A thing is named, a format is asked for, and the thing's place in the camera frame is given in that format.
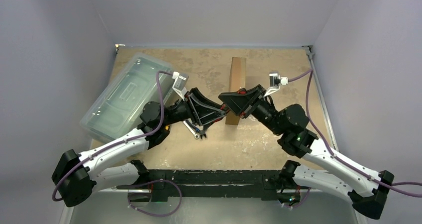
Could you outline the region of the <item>brown cardboard express box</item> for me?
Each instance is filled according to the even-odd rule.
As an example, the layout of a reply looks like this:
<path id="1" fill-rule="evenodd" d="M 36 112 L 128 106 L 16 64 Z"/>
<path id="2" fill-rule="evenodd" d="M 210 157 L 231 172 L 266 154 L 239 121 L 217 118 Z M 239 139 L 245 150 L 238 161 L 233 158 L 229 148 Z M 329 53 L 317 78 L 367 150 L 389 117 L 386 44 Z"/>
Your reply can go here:
<path id="1" fill-rule="evenodd" d="M 229 92 L 237 92 L 246 87 L 246 58 L 233 57 L 229 75 Z M 238 125 L 240 118 L 229 112 L 225 119 L 226 125 Z"/>

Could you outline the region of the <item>red utility knife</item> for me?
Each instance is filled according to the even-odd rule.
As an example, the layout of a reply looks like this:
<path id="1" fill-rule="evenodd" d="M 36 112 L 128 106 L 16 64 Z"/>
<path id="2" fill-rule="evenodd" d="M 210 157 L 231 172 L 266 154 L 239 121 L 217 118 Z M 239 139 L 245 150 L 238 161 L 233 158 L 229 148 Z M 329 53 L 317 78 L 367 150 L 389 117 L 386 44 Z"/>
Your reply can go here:
<path id="1" fill-rule="evenodd" d="M 229 107 L 227 106 L 227 104 L 225 104 L 225 103 L 223 103 L 223 102 L 222 102 L 222 108 L 226 108 L 226 109 L 227 109 L 227 112 L 232 112 L 232 111 L 229 109 Z"/>

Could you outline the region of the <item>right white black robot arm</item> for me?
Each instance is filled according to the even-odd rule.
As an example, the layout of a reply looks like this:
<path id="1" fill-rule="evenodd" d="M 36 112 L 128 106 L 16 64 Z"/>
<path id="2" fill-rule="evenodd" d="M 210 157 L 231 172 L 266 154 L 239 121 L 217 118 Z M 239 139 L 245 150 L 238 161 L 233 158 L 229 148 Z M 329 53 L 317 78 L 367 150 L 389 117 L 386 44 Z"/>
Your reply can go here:
<path id="1" fill-rule="evenodd" d="M 289 161 L 279 175 L 284 187 L 296 184 L 315 188 L 345 199 L 370 219 L 380 219 L 389 193 L 386 186 L 394 180 L 391 172 L 372 170 L 333 150 L 321 135 L 306 128 L 310 119 L 301 105 L 292 104 L 278 111 L 261 85 L 221 93 L 218 98 L 236 116 L 251 115 L 279 136 L 277 142 L 286 153 L 323 168 L 311 170 Z"/>

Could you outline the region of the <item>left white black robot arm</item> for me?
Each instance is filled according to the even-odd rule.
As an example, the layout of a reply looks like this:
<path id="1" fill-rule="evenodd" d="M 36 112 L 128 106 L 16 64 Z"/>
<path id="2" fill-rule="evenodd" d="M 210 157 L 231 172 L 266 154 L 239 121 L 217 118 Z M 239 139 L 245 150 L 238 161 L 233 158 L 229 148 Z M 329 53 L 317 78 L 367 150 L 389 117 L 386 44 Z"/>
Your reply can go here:
<path id="1" fill-rule="evenodd" d="M 163 101 L 146 103 L 140 114 L 141 123 L 127 134 L 99 148 L 77 153 L 65 151 L 55 167 L 52 200 L 63 201 L 67 207 L 84 202 L 91 194 L 119 185 L 137 189 L 148 184 L 148 175 L 141 161 L 118 167 L 117 162 L 136 153 L 147 151 L 169 135 L 166 126 L 190 120 L 207 129 L 228 113 L 225 104 L 206 98 L 198 88 L 182 92 L 182 98 L 167 107 Z"/>

